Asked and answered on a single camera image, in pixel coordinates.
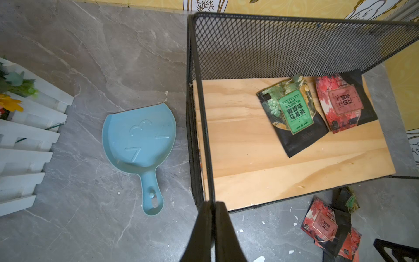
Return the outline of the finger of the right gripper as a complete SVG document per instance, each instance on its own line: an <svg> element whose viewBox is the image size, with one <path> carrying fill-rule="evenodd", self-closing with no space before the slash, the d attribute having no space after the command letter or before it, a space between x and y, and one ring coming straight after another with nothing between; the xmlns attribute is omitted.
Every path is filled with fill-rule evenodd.
<svg viewBox="0 0 419 262"><path fill-rule="evenodd" d="M375 239L373 246L386 262L412 262L419 261L419 249L388 242L381 239Z"/></svg>

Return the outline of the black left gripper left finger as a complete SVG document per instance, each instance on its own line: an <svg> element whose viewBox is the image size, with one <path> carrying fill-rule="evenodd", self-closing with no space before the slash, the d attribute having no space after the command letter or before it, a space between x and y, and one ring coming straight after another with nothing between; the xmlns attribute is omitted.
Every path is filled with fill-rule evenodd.
<svg viewBox="0 0 419 262"><path fill-rule="evenodd" d="M211 202L202 203L195 225L180 262L210 262L215 210Z"/></svg>

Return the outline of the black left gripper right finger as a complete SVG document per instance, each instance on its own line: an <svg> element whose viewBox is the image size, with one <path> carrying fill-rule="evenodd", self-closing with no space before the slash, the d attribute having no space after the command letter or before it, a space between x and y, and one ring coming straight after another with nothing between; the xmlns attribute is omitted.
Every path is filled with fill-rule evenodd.
<svg viewBox="0 0 419 262"><path fill-rule="evenodd" d="M247 262L224 202L215 207L216 262Z"/></svg>

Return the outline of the small green tea bag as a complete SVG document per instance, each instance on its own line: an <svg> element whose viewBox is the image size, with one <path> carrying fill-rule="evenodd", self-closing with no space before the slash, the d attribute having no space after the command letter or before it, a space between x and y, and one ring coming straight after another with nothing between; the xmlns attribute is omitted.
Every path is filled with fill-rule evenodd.
<svg viewBox="0 0 419 262"><path fill-rule="evenodd" d="M333 190L332 207L349 214L360 208L355 192L351 187L341 187Z"/></svg>

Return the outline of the red black tea bag front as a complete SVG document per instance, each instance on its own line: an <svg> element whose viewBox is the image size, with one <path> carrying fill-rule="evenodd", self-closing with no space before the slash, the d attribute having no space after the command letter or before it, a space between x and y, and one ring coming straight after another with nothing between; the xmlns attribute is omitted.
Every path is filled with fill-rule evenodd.
<svg viewBox="0 0 419 262"><path fill-rule="evenodd" d="M351 232L351 215L314 197L301 229L331 257L337 257Z"/></svg>

